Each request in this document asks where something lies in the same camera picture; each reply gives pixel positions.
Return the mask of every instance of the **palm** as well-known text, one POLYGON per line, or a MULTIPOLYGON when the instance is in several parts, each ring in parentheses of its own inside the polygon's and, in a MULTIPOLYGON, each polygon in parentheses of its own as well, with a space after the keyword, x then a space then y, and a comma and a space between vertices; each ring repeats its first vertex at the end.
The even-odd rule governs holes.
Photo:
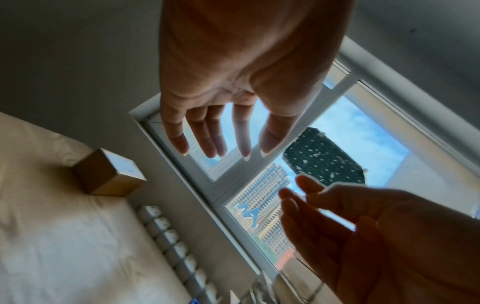
POLYGON ((285 233, 345 304, 478 299, 479 222, 402 191, 341 186, 319 193, 313 180, 297 182, 310 205, 356 224, 352 232, 280 192, 285 233))
POLYGON ((249 119, 270 110, 260 148, 269 153, 319 93, 340 47, 353 0, 165 1, 160 27, 160 113, 187 153, 185 117, 208 157, 227 152, 220 116, 234 104, 237 145, 249 156, 249 119))

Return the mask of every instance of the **sky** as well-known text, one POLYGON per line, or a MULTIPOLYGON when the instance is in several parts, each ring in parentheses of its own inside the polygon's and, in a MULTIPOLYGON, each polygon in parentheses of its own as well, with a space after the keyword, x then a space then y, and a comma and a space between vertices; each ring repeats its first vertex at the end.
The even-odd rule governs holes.
MULTIPOLYGON (((268 114, 268 110, 258 101, 250 119, 252 146, 258 143, 260 130, 268 114)), ((231 151, 237 146, 232 124, 232 104, 226 106, 221 124, 228 151, 231 151)), ((409 154, 405 146, 346 97, 336 101, 311 127, 324 132, 362 168, 367 169, 365 180, 368 186, 384 186, 409 154)), ((296 174, 282 160, 282 154, 274 162, 287 172, 292 182, 289 188, 301 192, 294 183, 296 174)))

